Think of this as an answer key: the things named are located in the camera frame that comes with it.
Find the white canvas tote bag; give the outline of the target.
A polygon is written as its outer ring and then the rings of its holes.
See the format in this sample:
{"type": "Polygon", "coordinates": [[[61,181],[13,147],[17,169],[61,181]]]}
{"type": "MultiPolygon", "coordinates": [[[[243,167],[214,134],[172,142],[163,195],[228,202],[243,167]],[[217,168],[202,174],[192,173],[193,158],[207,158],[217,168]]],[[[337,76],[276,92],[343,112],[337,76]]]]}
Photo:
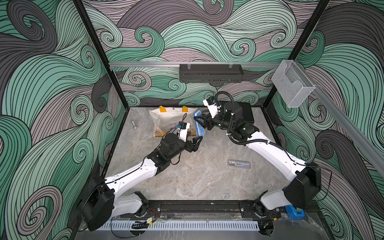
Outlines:
{"type": "Polygon", "coordinates": [[[190,124],[188,131],[191,132],[191,137],[196,137],[197,130],[193,117],[197,110],[197,108],[189,108],[186,106],[181,108],[160,106],[154,110],[150,110],[149,113],[155,125],[154,138],[161,138],[168,131],[172,132],[181,121],[190,124]]]}

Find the small clear refill case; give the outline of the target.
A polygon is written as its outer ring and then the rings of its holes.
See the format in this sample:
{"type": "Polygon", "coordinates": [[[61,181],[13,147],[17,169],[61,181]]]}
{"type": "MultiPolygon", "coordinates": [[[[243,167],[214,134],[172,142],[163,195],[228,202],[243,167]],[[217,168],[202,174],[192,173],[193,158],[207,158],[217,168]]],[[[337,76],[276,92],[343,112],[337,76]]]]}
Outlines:
{"type": "Polygon", "coordinates": [[[251,168],[251,163],[247,162],[247,161],[229,159],[229,160],[227,160],[227,163],[228,163],[229,167],[242,168],[242,169],[250,169],[251,168]]]}

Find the small blue compass case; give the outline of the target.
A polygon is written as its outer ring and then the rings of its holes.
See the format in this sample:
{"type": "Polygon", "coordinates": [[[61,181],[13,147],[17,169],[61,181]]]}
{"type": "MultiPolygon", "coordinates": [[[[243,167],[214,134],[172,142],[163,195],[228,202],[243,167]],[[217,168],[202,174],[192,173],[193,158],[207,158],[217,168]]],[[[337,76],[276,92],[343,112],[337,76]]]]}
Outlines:
{"type": "MultiPolygon", "coordinates": [[[[202,111],[201,110],[197,110],[195,113],[194,113],[194,117],[201,117],[203,115],[202,111]]],[[[197,136],[198,137],[201,137],[201,136],[204,136],[205,134],[205,129],[204,127],[201,125],[204,124],[204,120],[203,119],[197,119],[195,120],[195,127],[196,127],[196,131],[197,131],[197,136]]]]}

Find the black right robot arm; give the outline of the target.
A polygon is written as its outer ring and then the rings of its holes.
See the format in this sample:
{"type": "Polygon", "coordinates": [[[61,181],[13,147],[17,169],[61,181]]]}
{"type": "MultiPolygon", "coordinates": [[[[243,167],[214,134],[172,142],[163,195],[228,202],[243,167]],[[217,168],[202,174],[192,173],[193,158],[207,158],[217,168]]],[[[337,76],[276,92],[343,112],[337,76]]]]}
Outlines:
{"type": "Polygon", "coordinates": [[[256,126],[243,120],[243,109],[235,102],[220,105],[215,98],[203,101],[208,114],[194,119],[206,130],[219,127],[227,132],[230,141],[257,152],[274,165],[290,182],[288,186],[272,192],[266,191],[257,198],[257,210],[274,210],[293,206],[304,209],[321,190],[321,170],[317,164],[289,154],[283,147],[271,141],[256,126]]]}

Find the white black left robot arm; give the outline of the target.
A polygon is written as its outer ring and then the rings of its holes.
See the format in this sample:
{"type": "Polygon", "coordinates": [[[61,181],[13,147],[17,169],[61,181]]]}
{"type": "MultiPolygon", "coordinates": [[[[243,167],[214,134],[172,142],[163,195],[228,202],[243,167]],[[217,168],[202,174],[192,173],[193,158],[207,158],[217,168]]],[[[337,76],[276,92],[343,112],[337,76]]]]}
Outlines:
{"type": "Polygon", "coordinates": [[[85,228],[95,231],[119,215],[145,215],[149,202],[141,192],[134,192],[129,196],[123,194],[163,172],[172,164],[172,159],[183,151],[196,152],[202,140],[202,136],[190,141],[177,134],[167,134],[140,164],[108,178],[91,178],[75,203],[85,228]]]}

